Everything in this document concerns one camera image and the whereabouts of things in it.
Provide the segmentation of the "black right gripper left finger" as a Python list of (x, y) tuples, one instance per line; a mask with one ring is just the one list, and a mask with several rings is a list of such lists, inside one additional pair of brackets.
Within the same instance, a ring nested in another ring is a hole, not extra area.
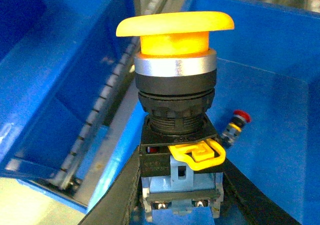
[(136, 148), (109, 189), (79, 224), (128, 225), (138, 200), (140, 175), (140, 154)]

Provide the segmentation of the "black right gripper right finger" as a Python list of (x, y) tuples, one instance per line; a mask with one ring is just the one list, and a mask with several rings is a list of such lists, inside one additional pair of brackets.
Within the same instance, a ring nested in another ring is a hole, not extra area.
[(299, 222), (269, 199), (230, 160), (222, 165), (223, 187), (250, 225), (298, 225)]

